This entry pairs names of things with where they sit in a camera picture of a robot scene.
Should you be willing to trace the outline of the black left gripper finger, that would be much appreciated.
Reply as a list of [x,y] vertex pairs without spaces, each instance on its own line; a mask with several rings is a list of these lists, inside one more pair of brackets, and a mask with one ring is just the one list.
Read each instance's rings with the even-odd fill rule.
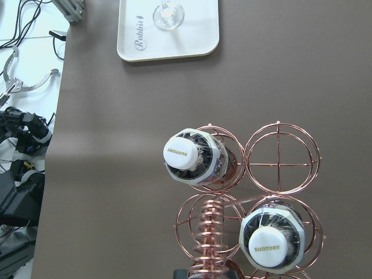
[[173,279],[190,279],[191,275],[187,269],[176,269],[173,271]]

